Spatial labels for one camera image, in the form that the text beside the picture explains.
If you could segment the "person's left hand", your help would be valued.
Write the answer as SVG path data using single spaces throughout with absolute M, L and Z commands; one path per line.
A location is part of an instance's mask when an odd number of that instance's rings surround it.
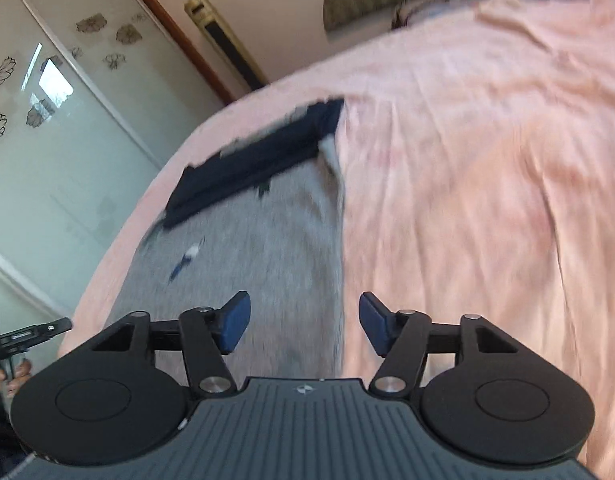
M 19 389 L 32 377 L 32 363 L 23 359 L 16 367 L 12 377 L 0 367 L 0 393 L 6 399 L 11 399 Z

